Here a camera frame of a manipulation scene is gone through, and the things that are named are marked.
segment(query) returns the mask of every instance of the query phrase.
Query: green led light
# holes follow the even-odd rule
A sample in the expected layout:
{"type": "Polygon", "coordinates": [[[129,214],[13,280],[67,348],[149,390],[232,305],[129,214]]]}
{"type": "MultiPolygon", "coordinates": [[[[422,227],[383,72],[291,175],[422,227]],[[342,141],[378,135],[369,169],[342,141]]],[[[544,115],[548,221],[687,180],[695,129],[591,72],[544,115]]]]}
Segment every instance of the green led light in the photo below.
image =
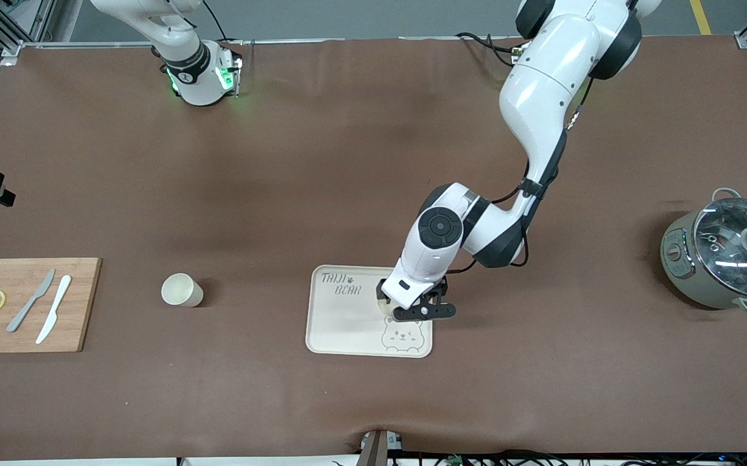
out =
{"type": "Polygon", "coordinates": [[[172,90],[179,94],[180,91],[178,91],[178,85],[176,85],[175,83],[175,78],[172,76],[172,71],[169,71],[169,69],[167,69],[166,75],[169,76],[169,81],[172,82],[172,90]]]}
{"type": "Polygon", "coordinates": [[[221,82],[221,87],[229,91],[229,89],[232,89],[235,85],[232,83],[232,73],[227,71],[226,68],[223,70],[221,68],[217,68],[216,70],[219,72],[219,80],[221,82]]]}

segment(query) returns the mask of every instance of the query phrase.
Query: gray floor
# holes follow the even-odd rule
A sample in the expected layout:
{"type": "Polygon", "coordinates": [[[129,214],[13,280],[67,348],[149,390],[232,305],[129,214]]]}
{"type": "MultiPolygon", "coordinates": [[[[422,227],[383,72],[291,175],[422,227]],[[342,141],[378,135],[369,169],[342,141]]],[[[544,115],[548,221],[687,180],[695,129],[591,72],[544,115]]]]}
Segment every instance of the gray floor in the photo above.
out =
{"type": "MultiPolygon", "coordinates": [[[[77,8],[78,0],[60,0],[61,10],[77,8]]],[[[452,36],[457,32],[512,36],[519,0],[208,0],[226,35],[238,39],[373,39],[398,36],[452,36]]],[[[704,0],[713,34],[732,34],[747,23],[747,0],[704,0]]],[[[126,24],[99,12],[83,0],[79,12],[54,29],[71,41],[142,41],[126,24]]],[[[202,38],[219,38],[205,8],[188,15],[202,38]]],[[[643,21],[650,36],[699,33],[689,0],[663,0],[643,21]]]]}
{"type": "MultiPolygon", "coordinates": [[[[519,0],[208,0],[228,36],[238,39],[453,36],[468,30],[479,35],[513,36],[519,0]]],[[[747,1],[729,0],[709,16],[731,17],[724,33],[747,21],[747,1]]],[[[216,24],[204,8],[187,15],[202,38],[218,38],[216,24]]],[[[664,0],[643,24],[645,34],[698,34],[688,0],[664,0]]],[[[131,27],[99,12],[84,0],[72,41],[139,41],[131,27]]]]}

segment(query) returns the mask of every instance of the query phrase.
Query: table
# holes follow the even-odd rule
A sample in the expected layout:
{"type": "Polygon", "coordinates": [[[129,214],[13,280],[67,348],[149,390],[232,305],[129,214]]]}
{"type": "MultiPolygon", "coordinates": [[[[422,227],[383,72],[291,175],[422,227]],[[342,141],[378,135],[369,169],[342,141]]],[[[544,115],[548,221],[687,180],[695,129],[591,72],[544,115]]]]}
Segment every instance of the table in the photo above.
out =
{"type": "Polygon", "coordinates": [[[595,83],[530,263],[451,277],[458,315],[419,360],[309,352],[309,275],[395,263],[435,186],[518,182],[507,70],[460,41],[243,51],[243,94],[208,108],[146,49],[1,71],[0,257],[104,267],[82,352],[0,355],[0,460],[338,454],[372,428],[447,452],[747,451],[747,315],[686,301],[658,260],[714,188],[747,196],[732,38],[646,38],[595,83]],[[177,271],[199,309],[161,303],[177,271]]]}

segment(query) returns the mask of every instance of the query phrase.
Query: gray knife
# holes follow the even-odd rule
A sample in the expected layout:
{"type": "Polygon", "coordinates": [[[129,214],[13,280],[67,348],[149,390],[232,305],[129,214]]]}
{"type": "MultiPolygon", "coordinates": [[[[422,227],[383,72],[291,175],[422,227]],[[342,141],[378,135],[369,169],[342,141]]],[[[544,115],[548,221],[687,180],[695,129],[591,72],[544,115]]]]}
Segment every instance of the gray knife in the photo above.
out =
{"type": "Polygon", "coordinates": [[[54,269],[51,269],[49,271],[49,274],[45,275],[45,280],[43,280],[43,283],[39,284],[39,288],[37,289],[37,291],[34,291],[34,296],[31,296],[31,298],[28,300],[28,303],[25,303],[25,306],[22,307],[22,310],[19,311],[18,315],[14,316],[12,321],[10,321],[8,327],[6,327],[6,330],[9,333],[13,333],[19,328],[19,325],[22,324],[25,316],[28,315],[28,311],[31,309],[31,306],[34,305],[34,301],[42,298],[45,292],[49,290],[49,287],[51,286],[51,280],[54,280],[54,269]]]}

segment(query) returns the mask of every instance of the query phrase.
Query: knife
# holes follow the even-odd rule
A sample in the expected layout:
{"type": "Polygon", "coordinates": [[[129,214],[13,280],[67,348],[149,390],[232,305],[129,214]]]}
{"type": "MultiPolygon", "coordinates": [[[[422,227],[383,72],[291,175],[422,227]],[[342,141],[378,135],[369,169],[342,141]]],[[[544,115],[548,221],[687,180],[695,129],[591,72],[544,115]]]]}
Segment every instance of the knife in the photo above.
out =
{"type": "Polygon", "coordinates": [[[51,329],[54,328],[54,324],[57,323],[57,307],[60,306],[60,301],[63,300],[63,295],[65,295],[65,292],[67,289],[69,289],[69,284],[71,283],[71,275],[63,275],[63,278],[60,278],[60,286],[57,287],[57,295],[54,296],[54,303],[51,304],[51,310],[49,311],[49,316],[45,318],[45,324],[43,324],[43,329],[39,331],[39,335],[37,336],[37,341],[34,343],[37,343],[38,345],[45,340],[45,337],[48,337],[49,333],[51,332],[51,329]]]}
{"type": "Polygon", "coordinates": [[[31,309],[31,306],[34,305],[34,301],[42,298],[45,292],[49,290],[49,287],[51,286],[51,280],[53,279],[54,269],[51,269],[49,271],[49,274],[45,275],[45,280],[43,280],[43,283],[39,284],[39,288],[37,289],[37,291],[34,291],[34,296],[32,296],[28,300],[28,303],[25,303],[25,306],[22,307],[22,310],[19,311],[18,315],[14,316],[12,321],[9,322],[8,327],[6,328],[9,333],[15,333],[15,331],[19,328],[19,325],[22,324],[23,319],[25,319],[25,315],[27,315],[29,309],[31,309]]]}

